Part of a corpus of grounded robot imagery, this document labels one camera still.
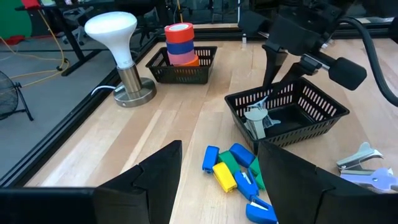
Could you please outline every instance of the blue stapler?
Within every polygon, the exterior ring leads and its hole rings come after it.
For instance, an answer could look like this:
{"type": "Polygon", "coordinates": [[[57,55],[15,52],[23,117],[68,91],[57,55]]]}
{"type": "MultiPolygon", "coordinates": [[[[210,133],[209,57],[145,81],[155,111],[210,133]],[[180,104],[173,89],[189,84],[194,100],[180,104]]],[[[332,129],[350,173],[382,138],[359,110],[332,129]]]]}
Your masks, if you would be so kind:
{"type": "Polygon", "coordinates": [[[256,180],[252,172],[248,169],[248,175],[241,171],[236,171],[234,174],[236,183],[238,184],[238,190],[248,200],[252,200],[255,196],[259,195],[259,188],[256,184],[256,180]]]}
{"type": "Polygon", "coordinates": [[[246,216],[254,223],[276,224],[274,208],[258,197],[253,197],[252,202],[246,205],[246,216]]]}
{"type": "Polygon", "coordinates": [[[207,146],[201,169],[208,174],[213,173],[213,166],[217,164],[219,150],[216,146],[207,146]]]}
{"type": "Polygon", "coordinates": [[[248,151],[244,146],[239,143],[235,143],[231,146],[229,151],[235,157],[236,162],[241,166],[248,168],[254,160],[254,155],[248,151]]]}

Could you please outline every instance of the light bulb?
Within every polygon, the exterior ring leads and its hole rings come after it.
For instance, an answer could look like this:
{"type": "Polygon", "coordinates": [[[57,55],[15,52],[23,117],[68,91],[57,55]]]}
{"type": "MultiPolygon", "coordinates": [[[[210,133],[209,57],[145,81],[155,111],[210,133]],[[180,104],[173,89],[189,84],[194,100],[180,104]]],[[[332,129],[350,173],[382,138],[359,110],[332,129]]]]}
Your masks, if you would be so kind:
{"type": "Polygon", "coordinates": [[[137,19],[128,12],[107,12],[86,22],[85,32],[104,44],[112,53],[119,69],[134,65],[130,53],[130,38],[137,19]]]}

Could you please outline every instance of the metal lamp base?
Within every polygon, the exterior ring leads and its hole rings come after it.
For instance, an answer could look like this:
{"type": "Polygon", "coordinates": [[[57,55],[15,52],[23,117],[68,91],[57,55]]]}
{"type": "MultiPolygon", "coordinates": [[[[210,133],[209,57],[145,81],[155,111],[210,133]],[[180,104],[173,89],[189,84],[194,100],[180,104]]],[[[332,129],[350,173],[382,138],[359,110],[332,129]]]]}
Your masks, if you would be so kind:
{"type": "Polygon", "coordinates": [[[139,91],[128,93],[123,83],[113,91],[114,99],[119,106],[130,108],[149,102],[156,95],[156,86],[150,78],[140,78],[142,88],[139,91]]]}

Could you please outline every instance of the orange tape roll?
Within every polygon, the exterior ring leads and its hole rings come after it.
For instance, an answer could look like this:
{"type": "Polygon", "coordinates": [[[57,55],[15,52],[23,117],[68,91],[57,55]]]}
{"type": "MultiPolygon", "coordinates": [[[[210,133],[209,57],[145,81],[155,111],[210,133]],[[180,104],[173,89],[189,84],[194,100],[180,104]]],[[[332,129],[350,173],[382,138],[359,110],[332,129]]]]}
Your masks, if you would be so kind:
{"type": "Polygon", "coordinates": [[[199,66],[199,57],[197,55],[195,55],[195,59],[193,59],[192,61],[182,64],[182,65],[176,65],[176,67],[186,67],[186,66],[192,66],[192,67],[199,66]]]}
{"type": "Polygon", "coordinates": [[[164,28],[166,40],[169,43],[179,44],[193,40],[193,25],[189,22],[181,22],[164,28]]]}

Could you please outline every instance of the pink tape roll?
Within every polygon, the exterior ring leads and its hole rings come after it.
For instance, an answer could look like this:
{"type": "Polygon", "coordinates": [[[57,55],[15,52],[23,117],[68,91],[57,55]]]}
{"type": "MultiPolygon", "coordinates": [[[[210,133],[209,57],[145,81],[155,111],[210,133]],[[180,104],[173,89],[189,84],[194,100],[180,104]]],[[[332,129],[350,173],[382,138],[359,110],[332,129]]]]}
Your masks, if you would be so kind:
{"type": "Polygon", "coordinates": [[[195,51],[194,50],[191,50],[188,53],[179,54],[179,55],[170,54],[169,52],[167,52],[167,54],[169,55],[169,60],[172,65],[182,65],[182,64],[191,62],[192,60],[195,59],[195,51]]]}

